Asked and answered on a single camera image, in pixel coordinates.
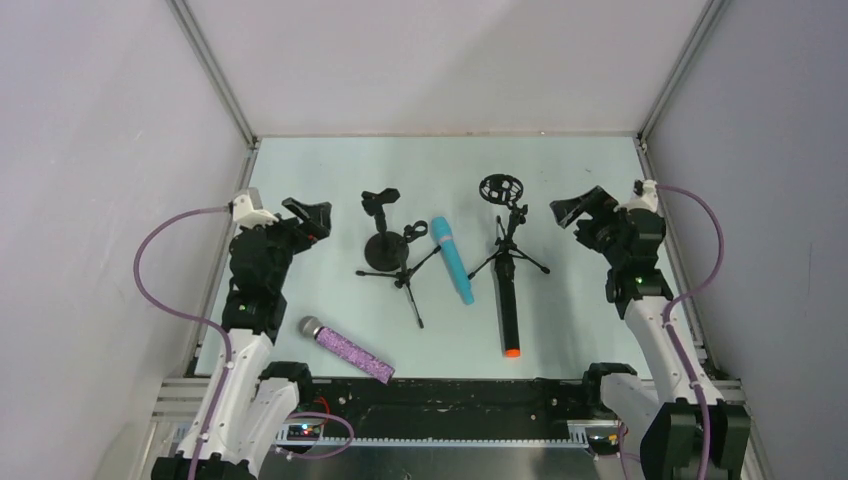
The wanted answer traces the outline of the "black tripod shock-mount stand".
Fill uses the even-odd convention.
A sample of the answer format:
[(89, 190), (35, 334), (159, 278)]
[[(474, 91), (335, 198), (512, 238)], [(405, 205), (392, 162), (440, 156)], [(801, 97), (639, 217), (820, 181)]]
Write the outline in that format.
[(504, 222), (500, 216), (496, 217), (496, 225), (500, 230), (500, 235), (495, 240), (496, 250), (481, 265), (467, 274), (469, 280), (473, 279), (491, 261), (495, 261), (495, 275), (499, 281), (514, 280), (516, 259), (530, 262), (544, 274), (551, 273), (547, 266), (542, 265), (519, 249), (514, 240), (517, 228), (527, 221), (528, 206), (519, 204), (523, 192), (523, 183), (508, 174), (491, 174), (480, 182), (479, 194), (481, 198), (490, 204), (507, 208), (509, 216), (507, 222)]

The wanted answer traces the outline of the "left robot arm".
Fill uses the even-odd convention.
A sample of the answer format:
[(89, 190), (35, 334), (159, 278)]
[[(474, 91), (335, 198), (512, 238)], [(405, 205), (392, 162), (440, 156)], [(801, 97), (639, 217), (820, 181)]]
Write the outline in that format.
[(192, 426), (153, 479), (256, 479), (283, 421), (311, 379), (307, 365), (272, 362), (287, 301), (283, 285), (295, 255), (331, 232), (332, 205), (283, 200), (284, 219), (242, 193), (228, 211), (238, 231), (229, 244), (231, 278), (220, 323), (222, 346)]

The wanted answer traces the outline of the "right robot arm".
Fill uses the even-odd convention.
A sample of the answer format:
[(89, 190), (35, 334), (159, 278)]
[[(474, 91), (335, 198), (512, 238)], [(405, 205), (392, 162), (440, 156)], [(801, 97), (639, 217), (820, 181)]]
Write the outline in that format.
[(609, 263), (606, 297), (635, 337), (652, 388), (629, 366), (595, 363), (584, 374), (594, 401), (617, 418), (612, 455), (621, 479), (740, 479), (751, 419), (727, 401), (698, 360), (675, 296), (658, 268), (667, 224), (659, 212), (661, 186), (638, 181), (618, 202), (596, 186), (550, 208), (561, 228)]

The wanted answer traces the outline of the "purple glitter microphone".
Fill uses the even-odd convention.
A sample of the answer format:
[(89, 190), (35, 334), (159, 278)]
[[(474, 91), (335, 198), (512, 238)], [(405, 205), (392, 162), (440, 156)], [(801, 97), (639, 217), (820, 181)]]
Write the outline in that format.
[(384, 385), (387, 385), (395, 374), (391, 365), (336, 330), (325, 326), (315, 316), (302, 318), (299, 330), (325, 350)]

